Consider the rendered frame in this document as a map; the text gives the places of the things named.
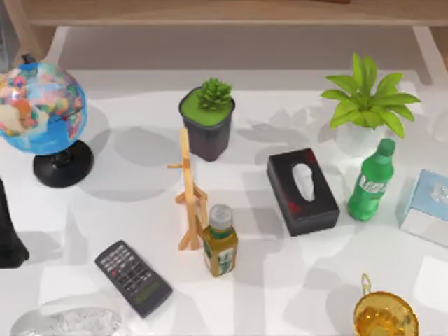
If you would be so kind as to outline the small wooden stand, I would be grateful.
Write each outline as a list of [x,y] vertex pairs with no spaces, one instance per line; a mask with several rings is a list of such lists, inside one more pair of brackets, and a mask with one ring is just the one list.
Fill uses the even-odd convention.
[[184,203],[186,206],[188,229],[178,243],[180,251],[190,247],[191,250],[200,248],[200,239],[203,231],[208,225],[207,201],[208,195],[194,182],[191,152],[188,130],[186,127],[180,129],[181,162],[168,164],[168,169],[181,169],[183,172],[183,192],[178,194],[175,203]]

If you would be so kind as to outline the succulent in black pot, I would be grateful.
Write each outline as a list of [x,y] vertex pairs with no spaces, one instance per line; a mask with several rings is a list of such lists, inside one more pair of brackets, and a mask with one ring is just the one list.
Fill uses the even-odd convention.
[[216,161],[227,149],[236,101],[232,86],[210,77],[187,93],[178,105],[188,130],[191,153]]

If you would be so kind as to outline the yellow bottle with grey cap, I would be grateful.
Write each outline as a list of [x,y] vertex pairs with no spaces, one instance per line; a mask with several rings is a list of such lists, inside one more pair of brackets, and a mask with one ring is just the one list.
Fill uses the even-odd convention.
[[209,224],[203,231],[204,260],[213,277],[235,268],[238,236],[233,226],[233,211],[226,204],[215,204],[209,211]]

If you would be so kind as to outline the black tissue box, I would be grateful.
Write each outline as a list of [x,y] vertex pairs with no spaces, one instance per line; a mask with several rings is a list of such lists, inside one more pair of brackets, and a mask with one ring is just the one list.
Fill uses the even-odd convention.
[[269,156],[267,175],[290,236],[336,226],[340,208],[311,148]]

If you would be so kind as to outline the black calculator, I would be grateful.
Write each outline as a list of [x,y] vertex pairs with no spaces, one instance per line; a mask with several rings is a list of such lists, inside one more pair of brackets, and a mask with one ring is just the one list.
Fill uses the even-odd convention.
[[143,319],[173,293],[172,287],[123,240],[110,245],[94,262]]

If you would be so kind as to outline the green bottle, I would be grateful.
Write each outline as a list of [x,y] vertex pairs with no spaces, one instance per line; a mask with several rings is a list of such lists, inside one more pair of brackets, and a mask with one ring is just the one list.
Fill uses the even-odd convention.
[[353,219],[368,221],[376,214],[379,202],[393,177],[395,149],[394,140],[383,138],[376,151],[363,161],[347,203],[347,211]]

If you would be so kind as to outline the pale wooden shelf unit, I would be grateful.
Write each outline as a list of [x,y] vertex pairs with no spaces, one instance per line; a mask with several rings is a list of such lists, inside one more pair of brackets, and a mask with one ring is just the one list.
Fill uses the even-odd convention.
[[448,0],[0,0],[19,51],[42,60],[58,27],[427,26],[448,70]]

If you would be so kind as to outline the leafy plant in white pot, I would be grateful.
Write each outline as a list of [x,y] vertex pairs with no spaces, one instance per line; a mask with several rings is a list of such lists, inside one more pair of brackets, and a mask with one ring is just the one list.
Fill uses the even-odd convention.
[[324,90],[320,97],[337,102],[330,129],[336,131],[335,142],[347,155],[367,155],[386,130],[402,139],[402,120],[415,120],[409,105],[420,103],[420,98],[399,91],[400,72],[378,78],[377,64],[369,55],[361,57],[355,52],[350,75],[328,75],[325,79],[336,87]]

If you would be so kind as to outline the colourful globe on black stand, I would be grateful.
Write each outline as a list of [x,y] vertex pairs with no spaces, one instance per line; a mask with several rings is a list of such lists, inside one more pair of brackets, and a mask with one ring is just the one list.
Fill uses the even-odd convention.
[[83,88],[59,66],[24,54],[0,76],[0,137],[34,156],[42,184],[66,188],[91,172],[94,154],[81,140],[87,121]]

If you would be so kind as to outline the light blue tissue box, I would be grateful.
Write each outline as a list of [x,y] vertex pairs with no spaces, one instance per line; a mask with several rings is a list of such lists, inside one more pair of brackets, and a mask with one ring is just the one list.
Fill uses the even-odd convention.
[[399,217],[399,227],[448,248],[448,177],[420,171]]

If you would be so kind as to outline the gold trophy cup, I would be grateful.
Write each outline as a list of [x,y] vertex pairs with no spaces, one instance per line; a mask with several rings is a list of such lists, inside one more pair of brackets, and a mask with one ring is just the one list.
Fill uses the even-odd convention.
[[413,308],[396,294],[372,290],[370,277],[361,275],[362,295],[353,309],[353,336],[419,336]]

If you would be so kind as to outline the clear glass dish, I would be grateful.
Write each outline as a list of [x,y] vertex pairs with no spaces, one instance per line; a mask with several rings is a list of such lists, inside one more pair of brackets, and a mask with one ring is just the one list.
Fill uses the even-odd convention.
[[10,329],[10,336],[123,336],[123,320],[102,307],[79,307],[55,312],[29,311]]

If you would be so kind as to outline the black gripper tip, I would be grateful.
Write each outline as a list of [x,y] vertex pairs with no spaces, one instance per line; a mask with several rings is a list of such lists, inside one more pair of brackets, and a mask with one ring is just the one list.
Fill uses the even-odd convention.
[[29,259],[29,251],[15,231],[0,178],[0,269],[15,269]]

